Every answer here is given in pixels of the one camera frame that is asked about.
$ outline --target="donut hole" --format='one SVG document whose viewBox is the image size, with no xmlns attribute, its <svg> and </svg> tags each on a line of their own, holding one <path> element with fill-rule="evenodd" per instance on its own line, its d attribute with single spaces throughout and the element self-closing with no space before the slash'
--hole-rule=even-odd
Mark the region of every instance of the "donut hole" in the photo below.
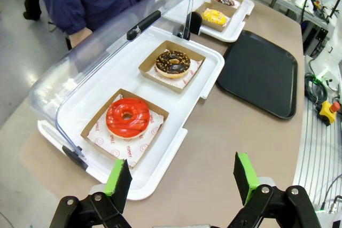
<svg viewBox="0 0 342 228">
<path fill-rule="evenodd" d="M 171 59 L 170 62 L 172 64 L 179 64 L 180 63 L 180 61 L 178 59 Z"/>
<path fill-rule="evenodd" d="M 131 118 L 132 118 L 132 113 L 130 113 L 130 112 L 124 112 L 124 113 L 122 113 L 122 118 L 124 119 L 124 120 L 130 120 Z"/>
</svg>

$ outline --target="black shoe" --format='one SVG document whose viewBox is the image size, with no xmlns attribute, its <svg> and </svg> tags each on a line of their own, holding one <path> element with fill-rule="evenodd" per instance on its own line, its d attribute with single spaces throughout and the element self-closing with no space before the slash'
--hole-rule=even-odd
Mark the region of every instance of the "black shoe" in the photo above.
<svg viewBox="0 0 342 228">
<path fill-rule="evenodd" d="M 38 15 L 38 16 L 36 16 L 36 17 L 30 16 L 27 12 L 24 12 L 22 15 L 24 16 L 24 18 L 25 18 L 26 20 L 38 21 L 38 20 L 41 18 L 40 15 Z"/>
</svg>

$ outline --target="black tray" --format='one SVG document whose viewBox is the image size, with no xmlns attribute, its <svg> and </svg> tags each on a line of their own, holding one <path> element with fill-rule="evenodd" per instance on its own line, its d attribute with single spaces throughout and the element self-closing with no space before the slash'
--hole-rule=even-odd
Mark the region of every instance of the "black tray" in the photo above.
<svg viewBox="0 0 342 228">
<path fill-rule="evenodd" d="M 217 80 L 223 89 L 282 119 L 294 116 L 298 64 L 292 54 L 244 30 L 224 58 Z"/>
</svg>

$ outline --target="red donut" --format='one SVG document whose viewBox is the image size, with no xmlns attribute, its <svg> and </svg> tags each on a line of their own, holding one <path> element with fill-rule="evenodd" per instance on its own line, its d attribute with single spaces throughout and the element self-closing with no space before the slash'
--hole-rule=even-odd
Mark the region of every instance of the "red donut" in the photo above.
<svg viewBox="0 0 342 228">
<path fill-rule="evenodd" d="M 149 125 L 149 120 L 149 107 L 136 98 L 122 98 L 112 103 L 106 114 L 109 131 L 124 139 L 141 135 Z"/>
</svg>

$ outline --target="white tray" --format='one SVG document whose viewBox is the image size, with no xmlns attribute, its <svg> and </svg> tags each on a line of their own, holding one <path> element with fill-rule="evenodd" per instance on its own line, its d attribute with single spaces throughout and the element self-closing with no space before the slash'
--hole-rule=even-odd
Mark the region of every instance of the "white tray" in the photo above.
<svg viewBox="0 0 342 228">
<path fill-rule="evenodd" d="M 193 0 L 192 11 L 195 11 L 202 4 L 203 0 Z M 182 6 L 182 10 L 184 10 L 184 5 L 186 5 L 185 1 L 180 2 L 179 5 L 175 6 L 173 9 L 165 14 L 165 18 L 176 22 L 182 22 L 182 20 L 180 20 L 180 16 L 177 14 L 177 9 Z M 219 32 L 204 25 L 201 26 L 199 32 L 217 38 L 218 40 L 223 42 L 235 42 L 239 38 L 239 35 L 245 26 L 244 19 L 246 15 L 250 15 L 253 8 L 254 3 L 251 0 L 243 0 L 240 8 L 233 15 L 231 21 L 222 32 Z"/>
<path fill-rule="evenodd" d="M 144 78 L 138 70 L 142 61 L 165 40 L 206 57 L 194 79 L 181 94 Z M 119 88 L 135 93 L 168 111 L 169 116 L 162 125 L 157 140 L 131 170 L 133 180 L 128 199 L 144 199 L 158 186 L 187 133 L 183 128 L 184 123 L 198 99 L 207 98 L 223 65 L 224 59 L 218 52 L 150 27 L 121 49 L 71 95 L 58 111 L 56 126 L 60 131 L 64 131 L 75 145 L 82 148 L 82 160 L 88 165 L 86 171 L 101 183 L 106 183 L 114 161 L 100 154 L 80 136 L 90 119 Z M 38 128 L 59 150 L 62 145 L 70 148 L 60 133 L 47 122 L 39 121 Z"/>
</svg>

